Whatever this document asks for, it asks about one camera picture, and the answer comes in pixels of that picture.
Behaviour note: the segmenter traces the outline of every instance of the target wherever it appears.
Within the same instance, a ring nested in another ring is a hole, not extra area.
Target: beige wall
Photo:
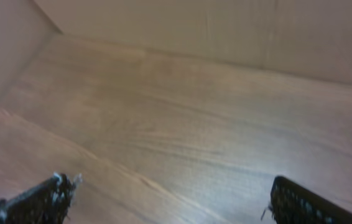
[[[0,95],[54,30],[34,2],[0,0]]]
[[[66,34],[352,84],[352,0],[35,0]]]

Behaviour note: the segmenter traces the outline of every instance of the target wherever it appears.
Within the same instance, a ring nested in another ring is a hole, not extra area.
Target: wood plank
[[[0,102],[0,194],[53,171],[78,223],[260,223],[278,174],[352,211],[352,86],[56,36]]]

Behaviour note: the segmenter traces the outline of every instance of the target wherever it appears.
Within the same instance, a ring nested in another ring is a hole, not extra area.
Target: brown floor
[[[58,35],[0,102],[0,196],[53,171],[71,223],[260,223],[277,174],[352,211],[352,87]]]

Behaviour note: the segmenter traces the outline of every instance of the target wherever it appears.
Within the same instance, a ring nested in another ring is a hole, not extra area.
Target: black object
[[[0,224],[63,223],[77,185],[65,174],[55,173],[14,199],[0,199]]]
[[[281,176],[274,179],[269,210],[278,224],[352,224],[352,213]]]

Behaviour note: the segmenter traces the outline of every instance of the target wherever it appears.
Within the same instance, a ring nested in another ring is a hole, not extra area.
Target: glossy wooden surface
[[[58,35],[0,102],[0,197],[54,171],[68,223],[260,223],[279,174],[352,211],[352,87]]]

